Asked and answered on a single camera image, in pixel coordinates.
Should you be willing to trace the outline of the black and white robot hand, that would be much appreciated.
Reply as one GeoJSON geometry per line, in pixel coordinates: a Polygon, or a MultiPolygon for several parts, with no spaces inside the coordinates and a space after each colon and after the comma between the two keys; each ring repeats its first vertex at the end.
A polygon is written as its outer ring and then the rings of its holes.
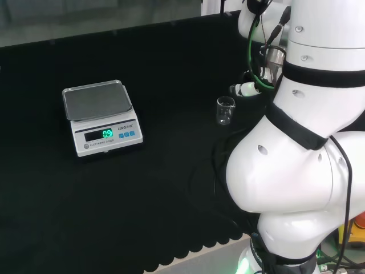
{"type": "Polygon", "coordinates": [[[229,95],[246,99],[259,95],[271,95],[274,91],[274,75],[267,67],[259,68],[256,77],[246,70],[240,77],[240,82],[229,86],[229,95]]]}

